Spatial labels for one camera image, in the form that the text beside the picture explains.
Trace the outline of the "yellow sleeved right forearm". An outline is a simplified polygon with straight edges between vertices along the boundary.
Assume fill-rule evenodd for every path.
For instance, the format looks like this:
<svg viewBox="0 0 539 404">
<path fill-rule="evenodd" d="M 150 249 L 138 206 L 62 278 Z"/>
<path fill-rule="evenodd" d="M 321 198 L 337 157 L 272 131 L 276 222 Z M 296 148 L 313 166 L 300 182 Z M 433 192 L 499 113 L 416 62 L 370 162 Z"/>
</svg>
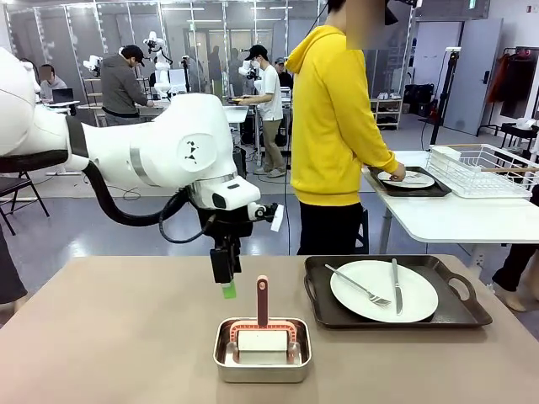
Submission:
<svg viewBox="0 0 539 404">
<path fill-rule="evenodd" d="M 368 141 L 360 151 L 361 161 L 368 166 L 379 168 L 386 173 L 395 173 L 399 169 L 395 154 L 381 139 Z"/>
</svg>

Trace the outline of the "white round plate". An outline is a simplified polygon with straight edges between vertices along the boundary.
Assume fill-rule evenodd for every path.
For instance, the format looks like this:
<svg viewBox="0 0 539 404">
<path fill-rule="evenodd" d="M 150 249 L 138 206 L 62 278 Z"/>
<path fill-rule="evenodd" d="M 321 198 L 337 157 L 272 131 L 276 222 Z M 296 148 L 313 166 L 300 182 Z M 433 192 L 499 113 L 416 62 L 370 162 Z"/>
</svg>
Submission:
<svg viewBox="0 0 539 404">
<path fill-rule="evenodd" d="M 389 306 L 369 302 L 367 295 L 353 285 L 332 274 L 329 284 L 337 301 L 345 308 L 366 319 L 405 324 L 421 322 L 434 315 L 439 297 L 434 286 L 422 275 L 398 263 L 398 277 L 403 295 L 403 313 L 398 316 L 395 307 L 392 261 L 360 260 L 346 263 L 337 270 L 383 299 Z"/>
<path fill-rule="evenodd" d="M 424 173 L 419 178 L 405 178 L 401 182 L 391 181 L 390 176 L 388 173 L 380 172 L 377 174 L 377 179 L 385 185 L 404 189 L 426 189 L 435 184 L 435 180 Z"/>
</svg>

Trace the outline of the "black folding chair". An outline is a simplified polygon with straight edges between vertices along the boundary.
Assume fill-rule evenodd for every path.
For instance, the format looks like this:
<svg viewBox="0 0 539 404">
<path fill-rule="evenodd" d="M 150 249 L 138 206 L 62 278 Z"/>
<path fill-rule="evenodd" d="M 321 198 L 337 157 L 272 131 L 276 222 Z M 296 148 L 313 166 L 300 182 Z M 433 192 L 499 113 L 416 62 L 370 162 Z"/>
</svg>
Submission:
<svg viewBox="0 0 539 404">
<path fill-rule="evenodd" d="M 19 193 L 27 188 L 32 190 L 34 196 L 30 197 L 28 200 L 19 199 Z M 50 213 L 46 208 L 43 199 L 27 172 L 19 172 L 17 177 L 0 176 L 0 217 L 7 225 L 12 236 L 16 235 L 16 231 L 8 217 L 13 215 L 16 211 L 34 203 L 40 205 L 47 218 L 50 217 Z"/>
</svg>

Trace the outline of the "black bags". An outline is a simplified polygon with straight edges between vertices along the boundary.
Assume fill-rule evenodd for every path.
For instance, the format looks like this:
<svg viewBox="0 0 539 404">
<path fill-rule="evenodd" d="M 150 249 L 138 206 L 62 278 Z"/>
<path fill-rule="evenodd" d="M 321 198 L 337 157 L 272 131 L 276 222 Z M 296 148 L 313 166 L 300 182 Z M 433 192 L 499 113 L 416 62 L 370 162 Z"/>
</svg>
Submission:
<svg viewBox="0 0 539 404">
<path fill-rule="evenodd" d="M 429 84 L 408 84 L 404 87 L 403 102 L 409 106 L 410 114 L 417 114 L 421 104 L 431 102 L 435 85 Z"/>
</svg>

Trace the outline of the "pink handled lint roller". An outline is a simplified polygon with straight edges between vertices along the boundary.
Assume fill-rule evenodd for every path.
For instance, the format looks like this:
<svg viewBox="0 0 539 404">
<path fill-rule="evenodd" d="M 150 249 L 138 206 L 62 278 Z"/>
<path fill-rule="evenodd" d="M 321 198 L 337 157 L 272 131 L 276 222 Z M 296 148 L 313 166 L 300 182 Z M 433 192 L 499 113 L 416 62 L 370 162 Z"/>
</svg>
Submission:
<svg viewBox="0 0 539 404">
<path fill-rule="evenodd" d="M 235 361 L 249 366 L 288 365 L 295 361 L 297 327 L 289 320 L 269 315 L 269 279 L 256 281 L 256 318 L 235 321 L 229 329 Z"/>
</svg>

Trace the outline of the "seated person in grey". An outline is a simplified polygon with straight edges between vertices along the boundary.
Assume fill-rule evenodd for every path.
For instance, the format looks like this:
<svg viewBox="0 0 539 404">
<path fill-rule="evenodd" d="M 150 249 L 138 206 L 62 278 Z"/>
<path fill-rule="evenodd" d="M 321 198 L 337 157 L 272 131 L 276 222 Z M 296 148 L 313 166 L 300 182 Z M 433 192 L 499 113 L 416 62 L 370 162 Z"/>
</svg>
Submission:
<svg viewBox="0 0 539 404">
<path fill-rule="evenodd" d="M 67 85 L 56 75 L 54 67 L 50 64 L 39 67 L 39 81 L 40 99 L 42 101 L 51 102 L 54 90 L 67 88 Z"/>
</svg>

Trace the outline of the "grey door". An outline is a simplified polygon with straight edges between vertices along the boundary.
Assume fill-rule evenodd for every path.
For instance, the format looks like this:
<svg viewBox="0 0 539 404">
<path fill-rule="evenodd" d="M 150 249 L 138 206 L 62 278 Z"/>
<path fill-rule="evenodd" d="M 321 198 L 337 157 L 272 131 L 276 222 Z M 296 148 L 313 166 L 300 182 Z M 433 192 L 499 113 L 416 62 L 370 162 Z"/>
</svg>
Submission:
<svg viewBox="0 0 539 404">
<path fill-rule="evenodd" d="M 502 19 L 469 20 L 448 99 L 444 126 L 474 135 L 483 119 L 488 84 L 494 69 Z"/>
</svg>

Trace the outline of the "black speaker box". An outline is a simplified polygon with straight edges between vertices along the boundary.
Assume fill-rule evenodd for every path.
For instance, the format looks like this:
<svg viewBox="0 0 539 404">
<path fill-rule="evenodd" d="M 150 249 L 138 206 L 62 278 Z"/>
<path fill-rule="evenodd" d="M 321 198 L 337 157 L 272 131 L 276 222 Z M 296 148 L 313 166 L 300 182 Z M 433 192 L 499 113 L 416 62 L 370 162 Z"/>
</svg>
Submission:
<svg viewBox="0 0 539 404">
<path fill-rule="evenodd" d="M 242 178 L 247 176 L 246 151 L 239 146 L 235 146 L 232 152 L 233 161 L 237 168 L 237 174 Z"/>
</svg>

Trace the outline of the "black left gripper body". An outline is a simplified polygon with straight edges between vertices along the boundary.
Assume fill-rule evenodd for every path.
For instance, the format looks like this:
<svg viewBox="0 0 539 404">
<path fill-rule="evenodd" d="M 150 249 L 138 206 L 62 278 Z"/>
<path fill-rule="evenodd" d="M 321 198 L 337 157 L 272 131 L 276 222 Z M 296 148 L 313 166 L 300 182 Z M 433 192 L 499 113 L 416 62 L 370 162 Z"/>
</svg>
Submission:
<svg viewBox="0 0 539 404">
<path fill-rule="evenodd" d="M 226 243 L 232 245 L 235 253 L 240 253 L 241 238 L 249 237 L 253 231 L 253 223 L 248 217 L 248 208 L 241 207 L 235 210 L 207 210 L 197 209 L 200 225 L 203 226 L 212 216 L 214 221 L 204 234 L 215 241 L 219 248 Z"/>
</svg>

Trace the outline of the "white shoe rack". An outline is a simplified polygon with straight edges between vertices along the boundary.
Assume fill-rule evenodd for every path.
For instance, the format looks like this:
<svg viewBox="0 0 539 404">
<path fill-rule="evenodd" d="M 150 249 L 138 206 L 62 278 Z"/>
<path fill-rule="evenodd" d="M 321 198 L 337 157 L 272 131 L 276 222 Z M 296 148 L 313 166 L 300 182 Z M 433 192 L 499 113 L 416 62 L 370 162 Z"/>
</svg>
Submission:
<svg viewBox="0 0 539 404">
<path fill-rule="evenodd" d="M 380 130 L 396 130 L 399 127 L 403 98 L 397 93 L 379 93 L 371 99 L 371 112 Z"/>
</svg>

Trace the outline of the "orange hanging garment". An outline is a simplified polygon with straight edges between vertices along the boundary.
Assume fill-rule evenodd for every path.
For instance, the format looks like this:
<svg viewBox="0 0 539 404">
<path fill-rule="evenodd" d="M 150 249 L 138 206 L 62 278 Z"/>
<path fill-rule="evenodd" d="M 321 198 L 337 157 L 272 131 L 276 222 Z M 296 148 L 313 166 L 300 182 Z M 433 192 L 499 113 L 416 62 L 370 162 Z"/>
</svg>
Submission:
<svg viewBox="0 0 539 404">
<path fill-rule="evenodd" d="M 501 88 L 503 86 L 507 68 L 509 65 L 510 54 L 504 53 L 498 60 L 494 71 L 493 80 L 488 92 L 488 102 L 494 104 L 500 101 Z"/>
</svg>

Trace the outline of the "black clothes rack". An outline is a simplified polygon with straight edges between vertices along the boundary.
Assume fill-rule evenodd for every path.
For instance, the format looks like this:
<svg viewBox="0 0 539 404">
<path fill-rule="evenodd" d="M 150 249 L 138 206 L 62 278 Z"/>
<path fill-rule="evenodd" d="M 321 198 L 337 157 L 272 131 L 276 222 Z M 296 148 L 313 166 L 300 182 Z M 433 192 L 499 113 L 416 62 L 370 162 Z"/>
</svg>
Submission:
<svg viewBox="0 0 539 404">
<path fill-rule="evenodd" d="M 520 54 L 520 53 L 524 53 L 525 55 L 530 55 L 531 53 L 534 53 L 536 55 L 536 57 L 537 57 L 536 70 L 539 67 L 539 47 L 530 47 L 530 46 L 505 47 L 503 52 L 502 52 L 502 55 L 504 53 L 510 54 L 511 56 L 514 55 L 514 54 Z M 493 76 L 494 76 L 494 72 L 493 72 L 492 77 L 489 79 L 489 82 L 488 82 L 487 105 L 485 107 L 485 109 L 488 111 L 488 120 L 487 120 L 486 123 L 482 123 L 478 127 L 477 132 L 476 132 L 476 136 L 479 136 L 479 134 L 481 133 L 482 130 L 492 130 L 494 132 L 494 134 L 497 134 L 497 132 L 501 128 L 500 125 L 498 125 L 498 124 L 496 124 L 494 122 L 494 113 L 496 112 L 497 108 L 499 108 L 499 116 L 504 117 L 504 116 L 502 116 L 500 114 L 500 110 L 501 110 L 501 107 L 502 107 L 501 99 L 500 99 L 499 102 L 494 103 L 494 104 L 490 104 L 488 102 L 488 92 L 489 92 L 489 89 L 490 89 L 491 82 L 493 80 Z"/>
</svg>

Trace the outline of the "person in dark cap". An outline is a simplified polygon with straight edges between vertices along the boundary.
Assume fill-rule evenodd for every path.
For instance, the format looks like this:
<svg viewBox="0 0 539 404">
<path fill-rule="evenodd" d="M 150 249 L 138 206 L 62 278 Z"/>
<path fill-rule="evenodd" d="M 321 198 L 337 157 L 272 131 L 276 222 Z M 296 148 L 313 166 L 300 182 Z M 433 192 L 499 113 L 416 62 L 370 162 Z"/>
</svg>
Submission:
<svg viewBox="0 0 539 404">
<path fill-rule="evenodd" d="M 283 57 L 279 57 L 275 60 L 275 70 L 278 73 L 280 86 L 282 88 L 293 89 L 293 79 L 285 69 L 285 59 Z"/>
</svg>

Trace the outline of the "white side table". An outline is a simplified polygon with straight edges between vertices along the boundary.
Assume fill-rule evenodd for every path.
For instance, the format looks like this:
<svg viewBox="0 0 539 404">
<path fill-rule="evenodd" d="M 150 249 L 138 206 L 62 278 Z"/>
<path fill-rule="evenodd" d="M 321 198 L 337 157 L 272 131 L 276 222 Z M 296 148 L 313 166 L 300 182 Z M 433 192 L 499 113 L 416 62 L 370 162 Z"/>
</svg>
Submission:
<svg viewBox="0 0 539 404">
<path fill-rule="evenodd" d="M 526 199 L 464 199 L 392 197 L 362 169 L 363 178 L 386 207 L 380 253 L 387 252 L 392 220 L 410 237 L 423 243 L 471 244 L 481 254 L 489 244 L 539 243 L 539 206 Z"/>
</svg>

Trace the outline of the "white desk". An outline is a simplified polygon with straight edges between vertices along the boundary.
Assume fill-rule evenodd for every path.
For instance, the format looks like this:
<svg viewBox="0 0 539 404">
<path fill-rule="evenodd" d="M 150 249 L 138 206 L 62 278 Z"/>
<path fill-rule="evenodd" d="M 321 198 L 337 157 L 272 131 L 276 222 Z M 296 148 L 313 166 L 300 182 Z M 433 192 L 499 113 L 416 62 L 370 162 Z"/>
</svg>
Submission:
<svg viewBox="0 0 539 404">
<path fill-rule="evenodd" d="M 75 116 L 77 114 L 77 106 L 79 105 L 79 101 L 69 101 L 53 104 L 39 102 L 39 105 L 57 114 L 67 114 L 70 116 Z"/>
</svg>

